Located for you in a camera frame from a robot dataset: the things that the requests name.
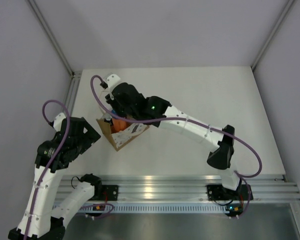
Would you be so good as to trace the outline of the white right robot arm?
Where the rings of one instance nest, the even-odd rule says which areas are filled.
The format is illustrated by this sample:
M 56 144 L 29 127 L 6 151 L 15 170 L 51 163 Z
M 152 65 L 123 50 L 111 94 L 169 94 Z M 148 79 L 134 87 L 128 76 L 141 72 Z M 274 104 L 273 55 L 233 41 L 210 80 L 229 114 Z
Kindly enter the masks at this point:
M 106 83 L 101 86 L 109 90 L 105 100 L 118 116 L 137 121 L 165 118 L 165 121 L 150 124 L 184 135 L 197 143 L 207 143 L 207 164 L 218 170 L 223 194 L 234 199 L 241 193 L 240 178 L 231 169 L 231 158 L 234 154 L 234 140 L 231 137 L 213 131 L 210 126 L 205 128 L 195 124 L 195 118 L 186 115 L 169 101 L 158 96 L 144 97 L 133 85 L 126 82 L 119 82 L 111 88 Z

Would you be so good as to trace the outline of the orange bottle navy pump top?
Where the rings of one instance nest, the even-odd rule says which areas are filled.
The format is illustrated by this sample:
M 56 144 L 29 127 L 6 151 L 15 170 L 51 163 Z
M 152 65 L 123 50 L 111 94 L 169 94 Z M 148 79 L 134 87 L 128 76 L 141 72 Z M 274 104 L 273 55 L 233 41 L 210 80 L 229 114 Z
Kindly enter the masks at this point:
M 105 113 L 105 114 L 103 115 L 103 121 L 104 121 L 105 123 L 109 124 L 110 126 L 113 126 L 113 125 L 114 125 L 114 123 L 113 123 L 113 118 L 112 118 L 112 116 L 111 116 L 110 114 L 108 114 L 108 113 Z

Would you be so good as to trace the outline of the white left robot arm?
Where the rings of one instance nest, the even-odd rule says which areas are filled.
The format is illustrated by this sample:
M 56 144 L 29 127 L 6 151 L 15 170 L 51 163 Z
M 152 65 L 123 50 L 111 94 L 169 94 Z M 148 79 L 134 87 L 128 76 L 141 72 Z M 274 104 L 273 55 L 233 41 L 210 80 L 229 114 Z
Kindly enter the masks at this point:
M 54 206 L 58 188 L 70 163 L 100 139 L 84 117 L 67 118 L 59 114 L 50 125 L 56 130 L 52 140 L 37 149 L 34 180 L 22 220 L 8 233 L 10 240 L 61 240 L 66 228 L 89 200 L 103 194 L 101 178 L 85 174 L 79 184 Z

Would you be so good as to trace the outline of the orange bottle dark blue top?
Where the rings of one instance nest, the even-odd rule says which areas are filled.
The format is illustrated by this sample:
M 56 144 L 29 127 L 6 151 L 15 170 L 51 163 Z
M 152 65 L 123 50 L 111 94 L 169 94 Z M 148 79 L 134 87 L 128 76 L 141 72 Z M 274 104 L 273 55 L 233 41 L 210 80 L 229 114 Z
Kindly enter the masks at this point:
M 121 120 L 121 119 L 112 118 L 112 129 L 113 129 L 114 133 L 124 131 L 128 127 L 129 127 L 128 122 Z

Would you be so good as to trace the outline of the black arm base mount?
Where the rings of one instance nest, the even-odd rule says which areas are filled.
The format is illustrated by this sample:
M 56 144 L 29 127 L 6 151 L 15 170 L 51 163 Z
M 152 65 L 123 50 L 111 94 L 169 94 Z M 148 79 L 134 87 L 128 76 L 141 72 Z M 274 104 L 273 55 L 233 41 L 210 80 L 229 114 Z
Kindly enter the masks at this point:
M 117 201 L 118 194 L 119 194 L 118 185 L 103 185 L 101 188 L 101 194 L 99 196 L 99 200 L 104 202 Z

